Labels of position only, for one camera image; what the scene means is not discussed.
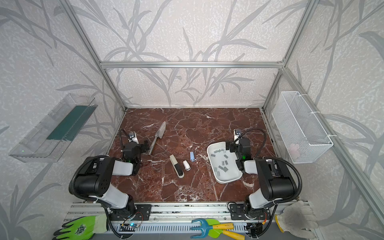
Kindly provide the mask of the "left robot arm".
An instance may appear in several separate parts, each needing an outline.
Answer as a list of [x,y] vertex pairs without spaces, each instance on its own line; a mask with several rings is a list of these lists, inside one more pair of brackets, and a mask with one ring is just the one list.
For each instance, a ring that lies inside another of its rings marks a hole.
[[137,211],[133,197],[111,184],[113,176],[135,176],[141,165],[141,155],[150,149],[148,141],[131,141],[123,147],[123,158],[88,157],[75,171],[69,192],[79,199],[102,204],[103,207],[132,215]]

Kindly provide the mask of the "teal toy garden rake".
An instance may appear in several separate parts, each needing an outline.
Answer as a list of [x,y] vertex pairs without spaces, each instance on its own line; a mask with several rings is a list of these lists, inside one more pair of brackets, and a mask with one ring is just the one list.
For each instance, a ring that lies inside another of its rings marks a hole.
[[202,239],[207,236],[211,238],[218,238],[220,234],[223,233],[224,230],[233,230],[233,223],[225,223],[221,224],[218,220],[215,219],[196,219],[193,220],[192,223],[199,223],[200,225],[197,227],[191,227],[191,231],[200,231],[200,235],[193,235],[191,239]]

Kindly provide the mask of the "clear acrylic wall shelf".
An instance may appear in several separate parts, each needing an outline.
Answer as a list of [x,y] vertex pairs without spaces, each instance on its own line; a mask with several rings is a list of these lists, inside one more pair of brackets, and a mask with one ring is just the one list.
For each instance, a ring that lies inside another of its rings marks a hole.
[[67,94],[9,155],[23,163],[56,163],[97,107],[94,97]]

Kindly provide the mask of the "white plastic tray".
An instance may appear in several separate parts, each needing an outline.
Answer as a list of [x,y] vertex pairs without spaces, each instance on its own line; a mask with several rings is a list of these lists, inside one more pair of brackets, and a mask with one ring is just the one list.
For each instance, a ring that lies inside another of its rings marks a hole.
[[226,150],[226,142],[213,143],[207,147],[207,154],[219,184],[228,184],[239,180],[243,173],[238,169],[235,153]]

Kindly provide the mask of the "white work glove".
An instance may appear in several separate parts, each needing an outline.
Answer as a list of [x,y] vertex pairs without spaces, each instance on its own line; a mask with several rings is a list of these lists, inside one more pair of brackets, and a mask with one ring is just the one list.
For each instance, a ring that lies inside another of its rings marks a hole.
[[303,201],[297,201],[286,207],[275,221],[282,233],[289,232],[293,236],[303,239],[315,240],[316,236],[309,229],[319,227],[317,218],[310,206]]

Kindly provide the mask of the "blue staple box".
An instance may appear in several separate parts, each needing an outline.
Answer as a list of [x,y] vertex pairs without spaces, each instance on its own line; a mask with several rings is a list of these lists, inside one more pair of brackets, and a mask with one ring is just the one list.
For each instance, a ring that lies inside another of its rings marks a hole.
[[190,152],[190,161],[191,162],[195,162],[196,161],[194,152]]

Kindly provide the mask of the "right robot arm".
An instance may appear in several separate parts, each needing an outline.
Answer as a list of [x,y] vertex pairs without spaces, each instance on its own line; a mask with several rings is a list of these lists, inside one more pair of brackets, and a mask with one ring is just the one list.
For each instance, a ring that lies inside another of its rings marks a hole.
[[244,208],[247,214],[259,209],[268,209],[281,203],[287,203],[299,197],[303,189],[303,180],[299,171],[290,162],[278,157],[261,157],[261,150],[255,156],[251,153],[251,141],[244,135],[251,131],[263,134],[263,143],[267,133],[260,128],[251,128],[243,133],[234,130],[234,140],[226,142],[226,149],[236,155],[239,171],[258,176],[260,188],[246,197]]

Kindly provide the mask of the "green toy garden shovel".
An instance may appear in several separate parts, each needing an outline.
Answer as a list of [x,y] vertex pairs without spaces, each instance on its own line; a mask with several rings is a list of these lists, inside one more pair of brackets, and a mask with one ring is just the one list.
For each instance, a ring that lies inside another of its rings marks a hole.
[[[206,219],[208,225],[214,226],[214,225],[220,225],[221,223],[218,220],[215,219]],[[217,239],[220,235],[225,235],[227,237],[230,237],[234,240],[244,240],[245,236],[240,235],[238,233],[232,232],[231,230],[234,229],[234,224],[232,223],[232,226],[229,229],[220,230],[220,229],[212,229],[209,230],[208,236],[214,239]]]

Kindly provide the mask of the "metal garden trowel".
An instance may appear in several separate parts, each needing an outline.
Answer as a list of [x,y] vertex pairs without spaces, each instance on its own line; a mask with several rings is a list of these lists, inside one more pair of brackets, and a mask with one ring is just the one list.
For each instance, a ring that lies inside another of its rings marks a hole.
[[155,134],[155,138],[154,138],[154,140],[152,141],[151,146],[150,146],[150,148],[149,148],[148,155],[151,155],[151,154],[152,154],[157,139],[158,139],[158,138],[161,139],[161,138],[163,137],[163,135],[164,135],[164,133],[165,133],[165,130],[166,130],[166,121],[164,121],[164,122],[161,124],[161,126],[160,126],[159,129],[158,129],[158,131],[156,132],[156,134]]

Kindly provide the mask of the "small white cylinder piece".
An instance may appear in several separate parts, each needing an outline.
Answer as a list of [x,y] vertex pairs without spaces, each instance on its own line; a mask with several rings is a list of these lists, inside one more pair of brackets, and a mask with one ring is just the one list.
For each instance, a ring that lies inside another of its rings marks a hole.
[[186,171],[190,171],[191,170],[191,166],[188,163],[188,161],[183,161],[183,165],[184,165]]

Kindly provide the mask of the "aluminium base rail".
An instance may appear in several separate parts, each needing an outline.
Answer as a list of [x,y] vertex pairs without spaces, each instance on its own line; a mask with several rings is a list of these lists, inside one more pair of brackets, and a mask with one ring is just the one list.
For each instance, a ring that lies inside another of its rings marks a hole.
[[191,227],[196,226],[194,219],[213,219],[220,223],[233,223],[233,232],[244,234],[246,227],[252,224],[266,225],[274,211],[263,210],[261,216],[248,219],[241,213],[243,205],[236,207],[225,202],[158,202],[137,203],[138,214],[124,220],[113,214],[112,224],[119,234],[198,234]]

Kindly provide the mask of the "green work glove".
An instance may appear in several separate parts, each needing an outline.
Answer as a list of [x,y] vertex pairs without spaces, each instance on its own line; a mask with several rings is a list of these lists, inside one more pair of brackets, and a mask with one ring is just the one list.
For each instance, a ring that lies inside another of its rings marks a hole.
[[63,224],[54,232],[53,240],[90,240],[95,234],[108,230],[106,215],[81,217]]

